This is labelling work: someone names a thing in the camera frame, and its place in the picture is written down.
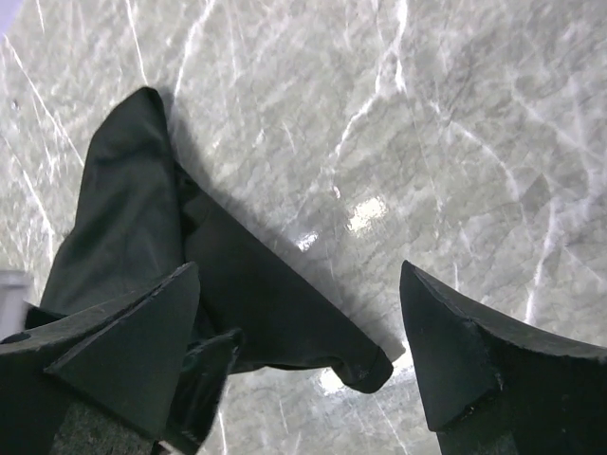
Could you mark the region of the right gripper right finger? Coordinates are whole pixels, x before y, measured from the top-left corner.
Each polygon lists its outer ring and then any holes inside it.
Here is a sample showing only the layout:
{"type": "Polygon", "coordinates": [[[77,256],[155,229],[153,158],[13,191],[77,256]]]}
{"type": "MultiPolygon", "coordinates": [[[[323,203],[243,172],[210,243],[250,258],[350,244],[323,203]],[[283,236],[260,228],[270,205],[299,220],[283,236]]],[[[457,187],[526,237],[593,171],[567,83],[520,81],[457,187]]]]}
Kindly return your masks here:
{"type": "Polygon", "coordinates": [[[442,453],[605,453],[605,348],[520,322],[410,262],[400,300],[442,453]]]}

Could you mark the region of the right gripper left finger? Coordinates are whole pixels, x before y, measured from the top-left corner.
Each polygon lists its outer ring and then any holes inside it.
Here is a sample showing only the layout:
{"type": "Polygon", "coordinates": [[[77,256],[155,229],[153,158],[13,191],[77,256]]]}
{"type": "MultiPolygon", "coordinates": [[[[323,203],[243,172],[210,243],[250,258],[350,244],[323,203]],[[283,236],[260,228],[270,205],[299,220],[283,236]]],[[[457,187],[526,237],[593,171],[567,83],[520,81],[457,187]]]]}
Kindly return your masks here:
{"type": "Polygon", "coordinates": [[[198,305],[194,264],[1,343],[4,454],[148,454],[198,305]]]}

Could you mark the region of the black t-shirt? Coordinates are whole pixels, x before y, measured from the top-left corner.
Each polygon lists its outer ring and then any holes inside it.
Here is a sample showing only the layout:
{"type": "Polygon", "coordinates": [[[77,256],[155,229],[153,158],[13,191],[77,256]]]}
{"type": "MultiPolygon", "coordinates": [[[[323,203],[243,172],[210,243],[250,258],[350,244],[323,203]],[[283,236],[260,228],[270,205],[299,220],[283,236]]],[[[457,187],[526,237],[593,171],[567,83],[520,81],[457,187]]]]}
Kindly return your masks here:
{"type": "Polygon", "coordinates": [[[227,378],[265,367],[328,368],[369,394],[390,378],[385,352],[237,220],[178,163],[163,99],[144,86],[92,136],[74,226],[53,261],[40,309],[61,319],[142,289],[178,268],[196,302],[164,442],[194,454],[227,378]]]}

